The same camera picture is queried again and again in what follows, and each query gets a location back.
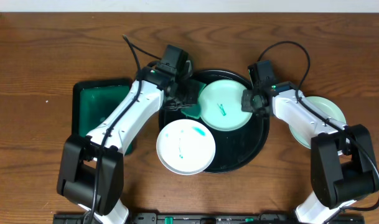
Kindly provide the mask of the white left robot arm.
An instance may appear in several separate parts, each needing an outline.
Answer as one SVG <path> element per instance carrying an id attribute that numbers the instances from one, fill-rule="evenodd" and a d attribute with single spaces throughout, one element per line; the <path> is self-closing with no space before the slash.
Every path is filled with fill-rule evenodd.
<path id="1" fill-rule="evenodd" d="M 161 108 L 181 109 L 197 102 L 193 65 L 154 62 L 137 73 L 117 108 L 86 136 L 71 134 L 63 145 L 57 192 L 86 212 L 77 223 L 124 223 L 120 200 L 124 154 L 145 122 Z"/>

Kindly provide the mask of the mint green plate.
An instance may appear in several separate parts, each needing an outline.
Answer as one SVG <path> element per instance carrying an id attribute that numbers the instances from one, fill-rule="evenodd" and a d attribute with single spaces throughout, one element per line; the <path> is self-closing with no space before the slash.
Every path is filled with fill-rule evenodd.
<path id="1" fill-rule="evenodd" d="M 313 105 L 318 107 L 321 111 L 329 115 L 330 117 L 336 119 L 337 121 L 347 123 L 345 116 L 341 109 L 332 101 L 320 97 L 320 96 L 307 96 L 308 101 L 310 101 Z M 307 141 L 292 127 L 289 126 L 290 132 L 295 138 L 297 142 L 299 142 L 302 146 L 310 149 L 310 145 Z"/>
<path id="2" fill-rule="evenodd" d="M 217 131 L 234 131 L 244 126 L 252 117 L 241 110 L 241 98 L 246 89 L 234 80 L 218 80 L 208 84 L 201 92 L 200 118 Z"/>

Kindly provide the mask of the white plate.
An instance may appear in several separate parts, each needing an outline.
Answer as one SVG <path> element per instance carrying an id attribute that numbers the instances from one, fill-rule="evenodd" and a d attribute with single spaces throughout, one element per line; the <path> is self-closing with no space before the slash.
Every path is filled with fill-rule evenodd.
<path id="1" fill-rule="evenodd" d="M 159 160 L 170 171 L 194 175 L 212 163 L 216 144 L 212 133 L 200 122 L 179 119 L 162 128 L 156 151 Z"/>

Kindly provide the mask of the green wavy sponge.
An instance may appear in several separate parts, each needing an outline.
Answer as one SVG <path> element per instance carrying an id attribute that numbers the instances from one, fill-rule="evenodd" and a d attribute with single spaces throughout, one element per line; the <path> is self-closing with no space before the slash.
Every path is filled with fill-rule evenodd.
<path id="1" fill-rule="evenodd" d="M 199 119 L 200 113 L 201 113 L 199 96 L 200 96 L 201 92 L 203 91 L 203 89 L 206 87 L 206 84 L 199 82 L 199 81 L 195 81 L 195 80 L 192 80 L 192 83 L 196 85 L 197 92 L 196 92 L 195 96 L 196 96 L 197 103 L 195 105 L 190 106 L 190 107 L 182 108 L 180 110 L 180 112 L 183 115 L 185 115 L 187 118 Z"/>

